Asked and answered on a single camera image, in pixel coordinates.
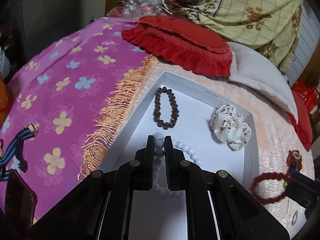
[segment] white box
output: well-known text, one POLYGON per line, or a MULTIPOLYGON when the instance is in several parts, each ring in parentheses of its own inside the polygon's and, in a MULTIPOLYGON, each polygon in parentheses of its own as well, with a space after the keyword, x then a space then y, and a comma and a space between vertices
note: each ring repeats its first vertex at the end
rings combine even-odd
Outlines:
MULTIPOLYGON (((171 107, 166 94, 161 95, 161 119, 169 122, 171 107)), ((164 72, 151 87, 114 140, 99 170, 108 172, 134 159, 138 149, 146 147, 148 135, 161 132, 172 140, 191 147, 200 158, 203 170, 228 171, 246 189, 259 175, 259 151, 252 114, 224 96, 184 77, 164 72), (173 129, 159 128, 153 121, 154 96, 159 87, 171 88, 179 109, 173 129), (240 151, 234 151, 220 142, 210 128, 210 118, 222 103, 232 103, 244 116, 252 131, 251 138, 240 151)), ((160 167, 158 183, 166 184, 165 167, 160 167)), ((129 230, 130 240, 186 240, 187 217, 185 194, 160 195, 155 191, 135 191, 129 230)))

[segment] bed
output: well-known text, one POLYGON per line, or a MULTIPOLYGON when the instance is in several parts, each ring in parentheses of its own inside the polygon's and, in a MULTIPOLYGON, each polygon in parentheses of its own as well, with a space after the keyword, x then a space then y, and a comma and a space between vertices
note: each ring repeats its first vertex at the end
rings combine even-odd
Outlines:
MULTIPOLYGON (((131 75, 138 79, 133 93, 124 98, 130 108, 118 128, 161 73, 173 72, 213 89, 252 113, 257 130, 260 173, 285 172, 288 151, 296 149, 303 158, 301 172, 314 179, 312 154, 304 149, 284 110, 248 87, 211 80, 179 66, 159 62, 121 38, 123 30, 134 26, 119 18, 98 19, 43 50, 10 81, 14 102, 0 132, 4 149, 28 123, 33 123, 39 130, 36 138, 24 144, 23 155, 28 170, 20 173, 37 195, 35 222, 101 162, 106 152, 89 153, 83 149, 87 135, 97 129, 95 125, 99 125, 99 121, 94 120, 101 118, 100 110, 107 105, 105 99, 108 98, 109 103, 112 101, 114 94, 110 92, 115 90, 117 82, 120 82, 119 87, 124 84, 122 79, 131 75), (84 168, 89 156, 91 165, 84 168)), ((115 136, 116 133, 109 140, 110 144, 115 136)), ((8 168, 19 171, 17 159, 13 158, 8 168)), ((5 189, 6 183, 0 183, 2 209, 5 189)), ((278 195, 282 191, 281 183, 265 182, 259 187, 263 196, 278 195)), ((305 222, 303 208, 288 198, 266 205, 266 208, 291 237, 305 222), (298 214, 297 222, 293 224, 295 213, 298 214)))

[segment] pink bedspread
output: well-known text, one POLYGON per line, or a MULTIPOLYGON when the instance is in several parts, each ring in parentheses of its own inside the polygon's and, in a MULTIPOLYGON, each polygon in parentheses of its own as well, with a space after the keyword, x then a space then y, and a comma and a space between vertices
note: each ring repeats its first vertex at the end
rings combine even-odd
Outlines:
MULTIPOLYGON (((17 169, 36 193, 38 220, 77 185, 82 146, 93 133, 93 119, 105 98, 131 69, 140 67, 147 53, 124 41, 121 31, 135 24, 101 18, 65 37, 35 56, 13 77, 12 109, 0 130, 4 150, 29 122, 39 127, 35 139, 24 143, 26 173, 14 157, 8 169, 17 169)), ((0 182, 4 210, 6 182, 0 182)))

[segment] floral fabric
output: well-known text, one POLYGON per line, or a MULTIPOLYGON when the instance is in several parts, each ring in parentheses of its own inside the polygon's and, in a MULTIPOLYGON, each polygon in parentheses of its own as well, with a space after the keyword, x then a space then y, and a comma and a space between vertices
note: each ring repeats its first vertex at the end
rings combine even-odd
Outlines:
MULTIPOLYGON (((9 83, 14 103, 0 129, 3 150, 29 122, 38 129, 36 138, 24 143, 27 172, 20 172, 16 158, 7 165, 36 193, 36 220, 77 185, 82 147, 96 129, 93 119, 99 118, 116 83, 147 55, 121 38, 123 30, 135 26, 123 19, 96 20, 43 50, 9 83)), ((5 189, 1 182, 3 210, 5 189)))
POLYGON ((256 49, 287 72, 298 43, 301 0, 165 0, 164 4, 227 41, 256 49))

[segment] red pillow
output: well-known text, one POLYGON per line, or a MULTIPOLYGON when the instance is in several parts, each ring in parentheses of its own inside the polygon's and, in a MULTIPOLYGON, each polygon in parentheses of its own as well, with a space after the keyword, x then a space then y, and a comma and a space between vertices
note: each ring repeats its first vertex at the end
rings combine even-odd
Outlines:
POLYGON ((228 44, 208 28, 187 20, 143 17, 137 27, 122 31, 122 37, 185 70, 207 76, 230 76, 232 53, 228 44))
POLYGON ((290 118, 290 121, 292 122, 292 125, 295 131, 297 132, 297 135, 300 141, 302 142, 305 149, 309 151, 311 148, 311 142, 312 142, 312 128, 310 124, 308 111, 302 99, 297 94, 297 92, 294 90, 291 90, 291 91, 293 94, 294 101, 296 102, 296 105, 297 105, 298 125, 296 124, 296 121, 292 114, 288 113, 288 116, 290 118))

